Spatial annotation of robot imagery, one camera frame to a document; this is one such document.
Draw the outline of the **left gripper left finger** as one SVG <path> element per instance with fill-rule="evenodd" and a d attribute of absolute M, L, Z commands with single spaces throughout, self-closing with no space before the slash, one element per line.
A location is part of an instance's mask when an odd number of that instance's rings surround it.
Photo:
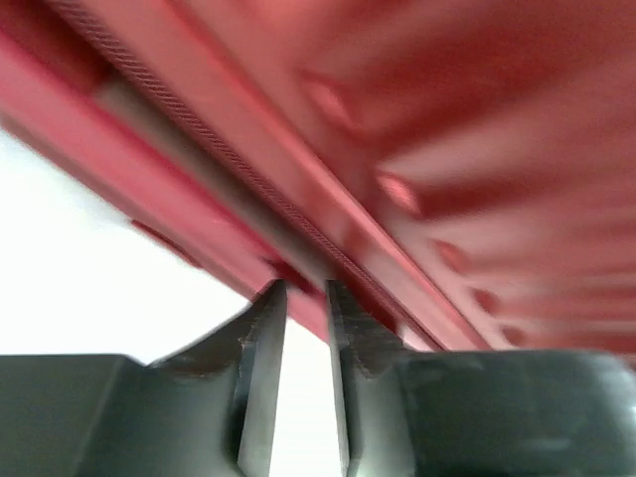
<path fill-rule="evenodd" d="M 199 383 L 236 369 L 226 411 L 226 443 L 244 476 L 267 476 L 270 471 L 286 314 L 286 284 L 271 280 L 240 314 L 151 364 Z"/>

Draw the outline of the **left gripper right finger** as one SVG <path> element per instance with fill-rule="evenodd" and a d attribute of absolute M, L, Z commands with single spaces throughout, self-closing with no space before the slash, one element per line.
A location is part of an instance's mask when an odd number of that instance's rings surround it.
<path fill-rule="evenodd" d="M 398 377 L 401 340 L 341 282 L 327 282 L 329 346 L 341 472 L 405 476 L 407 429 Z"/>

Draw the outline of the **red hard-shell suitcase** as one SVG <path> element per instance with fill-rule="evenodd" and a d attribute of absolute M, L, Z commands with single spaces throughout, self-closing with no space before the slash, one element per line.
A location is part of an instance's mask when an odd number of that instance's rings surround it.
<path fill-rule="evenodd" d="M 1 122 L 318 337 L 635 354 L 631 1 L 5 1 Z"/>

